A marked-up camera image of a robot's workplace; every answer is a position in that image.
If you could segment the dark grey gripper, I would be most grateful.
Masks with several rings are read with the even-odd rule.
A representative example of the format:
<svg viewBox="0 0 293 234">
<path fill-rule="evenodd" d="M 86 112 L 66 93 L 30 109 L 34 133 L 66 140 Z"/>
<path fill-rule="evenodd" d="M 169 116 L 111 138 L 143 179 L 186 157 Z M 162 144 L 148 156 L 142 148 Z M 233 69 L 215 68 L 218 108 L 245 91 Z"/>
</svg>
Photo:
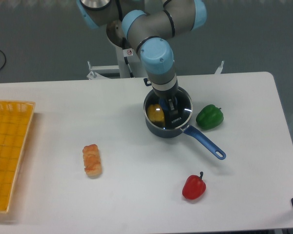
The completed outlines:
<svg viewBox="0 0 293 234">
<path fill-rule="evenodd" d="M 170 111 L 176 111 L 177 110 L 177 101 L 174 97 L 176 93 L 178 92 L 178 83 L 175 83 L 174 86 L 168 90 L 160 91 L 153 87 L 153 90 L 159 98 L 168 99 L 168 109 Z"/>
</svg>

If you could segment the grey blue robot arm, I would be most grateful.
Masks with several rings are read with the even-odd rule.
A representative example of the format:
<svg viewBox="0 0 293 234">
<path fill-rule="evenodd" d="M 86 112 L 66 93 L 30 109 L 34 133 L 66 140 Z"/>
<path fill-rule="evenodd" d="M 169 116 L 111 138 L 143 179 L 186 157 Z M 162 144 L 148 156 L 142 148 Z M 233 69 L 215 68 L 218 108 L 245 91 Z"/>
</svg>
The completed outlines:
<svg viewBox="0 0 293 234">
<path fill-rule="evenodd" d="M 205 24 L 207 9 L 201 0 L 164 0 L 155 14 L 143 0 L 79 0 L 77 6 L 92 28 L 119 21 L 123 35 L 144 67 L 155 94 L 173 100 L 178 90 L 173 51 L 167 39 Z"/>
</svg>

